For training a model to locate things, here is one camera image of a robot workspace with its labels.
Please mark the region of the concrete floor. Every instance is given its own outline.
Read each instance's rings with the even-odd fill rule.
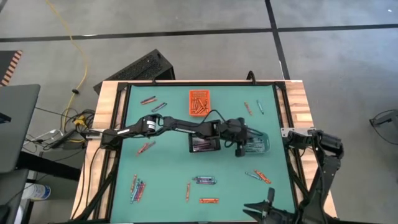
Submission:
[[[75,35],[198,29],[268,28],[264,1],[53,0]],[[397,24],[394,0],[272,1],[278,27]],[[9,0],[0,13],[0,38],[65,35],[44,0]],[[291,79],[304,80],[315,126],[343,139],[346,154],[332,186],[341,219],[396,223],[398,147],[380,139],[368,119],[397,108],[398,29],[280,33]],[[73,107],[95,109],[92,86],[153,49],[173,64],[178,79],[283,79],[271,33],[80,40],[90,61]],[[69,41],[0,43],[23,50],[11,85],[42,86],[37,106],[61,112],[83,76]],[[29,133],[59,127],[57,115],[36,111]],[[397,130],[383,127],[394,140]],[[46,153],[58,159],[71,152]],[[64,161],[81,166],[78,159]],[[46,177],[55,198],[35,204],[31,223],[65,221],[76,183]]]

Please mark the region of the black crate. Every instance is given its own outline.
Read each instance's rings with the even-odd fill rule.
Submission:
[[[157,50],[149,52],[106,80],[175,80],[173,65]],[[102,82],[94,86],[100,94]]]

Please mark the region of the yellow cable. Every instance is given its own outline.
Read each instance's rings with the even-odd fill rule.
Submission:
[[[80,88],[81,85],[84,83],[84,81],[86,80],[86,77],[87,77],[88,63],[87,63],[86,55],[85,55],[85,53],[83,52],[83,50],[79,47],[79,45],[76,44],[76,42],[73,40],[72,32],[71,32],[70,29],[69,29],[68,23],[62,19],[62,16],[61,16],[61,15],[58,13],[58,11],[55,9],[54,5],[53,5],[52,3],[49,2],[49,0],[45,0],[45,2],[50,6],[51,11],[60,19],[60,21],[61,21],[63,27],[65,28],[65,30],[67,31],[67,33],[68,33],[68,35],[69,35],[70,42],[79,50],[81,56],[83,57],[83,63],[84,63],[84,65],[85,65],[85,74],[84,74],[83,78],[81,79],[79,85],[76,87],[76,90],[79,90],[79,88]],[[76,95],[75,93],[72,93],[72,96],[70,97],[68,106],[67,106],[67,108],[66,108],[65,116],[63,117],[63,126],[62,126],[62,128],[65,127],[66,124],[67,124],[67,116],[68,116],[68,113],[69,113],[69,110],[70,110],[70,105],[73,103],[73,100],[74,100],[74,98],[75,98],[75,95]],[[82,142],[82,141],[84,141],[84,140],[70,140],[70,141],[72,141],[72,142]]]

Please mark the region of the orange tray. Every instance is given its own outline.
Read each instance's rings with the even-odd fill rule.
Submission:
[[[189,115],[204,117],[210,110],[210,90],[189,91]]]

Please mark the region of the table leg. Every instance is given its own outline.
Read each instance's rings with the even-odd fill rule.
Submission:
[[[17,168],[29,169],[75,181],[79,181],[80,178],[80,169],[50,161],[27,152],[19,154]]]

